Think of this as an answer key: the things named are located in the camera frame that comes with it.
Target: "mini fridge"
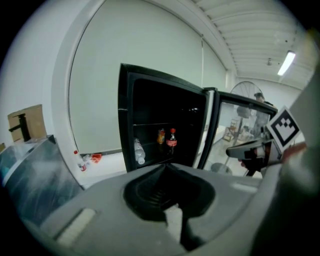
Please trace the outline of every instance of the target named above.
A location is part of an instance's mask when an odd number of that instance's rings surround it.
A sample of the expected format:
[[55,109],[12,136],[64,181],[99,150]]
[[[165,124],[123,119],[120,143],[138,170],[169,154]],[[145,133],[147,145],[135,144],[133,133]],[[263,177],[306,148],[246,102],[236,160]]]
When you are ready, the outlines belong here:
[[[266,124],[277,113],[272,106],[214,86],[201,88],[167,73],[121,64],[118,122],[127,171],[163,163],[212,171],[217,141],[223,140],[226,147],[253,140],[261,122]],[[173,153],[166,144],[172,128],[177,140]],[[159,144],[161,129],[165,140]],[[143,164],[135,158],[135,138],[145,152]]]

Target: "ceiling light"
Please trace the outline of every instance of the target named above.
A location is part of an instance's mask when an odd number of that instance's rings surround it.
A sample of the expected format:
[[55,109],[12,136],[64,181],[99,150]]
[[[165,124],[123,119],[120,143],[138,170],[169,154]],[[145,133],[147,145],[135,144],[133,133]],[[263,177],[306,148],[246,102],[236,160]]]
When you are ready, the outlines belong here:
[[287,71],[291,63],[294,61],[295,57],[296,57],[296,54],[293,51],[288,51],[288,53],[286,54],[285,60],[278,72],[279,76],[282,76]]

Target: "orange can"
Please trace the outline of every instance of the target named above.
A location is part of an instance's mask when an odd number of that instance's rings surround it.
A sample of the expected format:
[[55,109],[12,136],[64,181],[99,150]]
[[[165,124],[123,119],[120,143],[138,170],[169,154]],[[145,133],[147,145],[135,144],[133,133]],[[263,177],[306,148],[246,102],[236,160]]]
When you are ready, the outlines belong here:
[[165,142],[165,136],[166,136],[166,130],[165,129],[158,130],[158,138],[157,138],[156,142],[158,142],[159,144],[164,143]]

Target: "red bottle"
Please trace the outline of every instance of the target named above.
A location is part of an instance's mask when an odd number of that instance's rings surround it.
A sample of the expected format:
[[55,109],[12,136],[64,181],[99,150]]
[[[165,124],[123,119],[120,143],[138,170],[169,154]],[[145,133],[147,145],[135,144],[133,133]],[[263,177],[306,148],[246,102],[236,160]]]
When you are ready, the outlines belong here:
[[166,140],[166,144],[170,147],[169,154],[173,155],[174,148],[177,145],[177,139],[175,136],[176,129],[171,128],[170,132],[171,132],[171,138]]

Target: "bottle cap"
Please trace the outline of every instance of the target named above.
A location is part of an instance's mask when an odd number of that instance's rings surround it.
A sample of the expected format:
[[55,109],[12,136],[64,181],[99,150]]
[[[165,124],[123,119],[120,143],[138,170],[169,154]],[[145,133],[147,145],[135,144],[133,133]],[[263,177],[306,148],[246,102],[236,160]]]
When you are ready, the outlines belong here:
[[138,157],[138,164],[143,165],[145,163],[145,159],[143,157]]

